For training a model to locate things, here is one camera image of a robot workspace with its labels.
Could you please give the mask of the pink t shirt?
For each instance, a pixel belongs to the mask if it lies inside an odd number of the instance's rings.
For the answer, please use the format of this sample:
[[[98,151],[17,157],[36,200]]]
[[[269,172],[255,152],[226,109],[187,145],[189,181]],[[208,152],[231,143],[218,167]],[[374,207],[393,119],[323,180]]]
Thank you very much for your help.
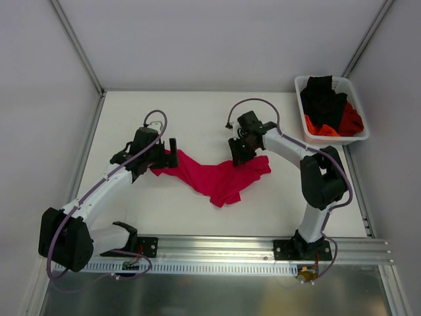
[[[178,150],[179,164],[176,168],[153,169],[155,176],[173,176],[190,186],[194,191],[210,198],[210,202],[221,208],[241,201],[240,192],[272,172],[269,158],[258,156],[238,167],[233,161],[217,165],[202,165]]]

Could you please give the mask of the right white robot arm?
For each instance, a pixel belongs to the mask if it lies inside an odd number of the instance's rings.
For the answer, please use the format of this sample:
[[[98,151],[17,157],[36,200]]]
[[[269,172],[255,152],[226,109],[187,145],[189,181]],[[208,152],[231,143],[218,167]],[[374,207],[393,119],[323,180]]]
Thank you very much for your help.
[[[233,133],[228,144],[235,167],[252,161],[261,149],[279,155],[300,171],[301,191],[307,203],[305,214],[290,239],[274,240],[275,260],[332,260],[331,243],[323,234],[324,228],[330,211],[350,190],[337,149],[311,148],[281,133],[275,122],[262,123],[252,111],[235,122],[227,122],[226,128]]]

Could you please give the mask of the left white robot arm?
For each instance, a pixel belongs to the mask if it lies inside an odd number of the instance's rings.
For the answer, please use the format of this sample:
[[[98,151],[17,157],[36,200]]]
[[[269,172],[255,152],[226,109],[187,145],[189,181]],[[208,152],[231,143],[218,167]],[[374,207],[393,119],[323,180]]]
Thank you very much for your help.
[[[140,127],[134,139],[114,154],[98,184],[60,209],[48,208],[41,218],[38,253],[62,267],[81,271],[95,255],[129,257],[137,251],[137,229],[121,221],[106,228],[92,226],[107,204],[148,169],[178,166],[177,141],[170,149],[153,128]]]

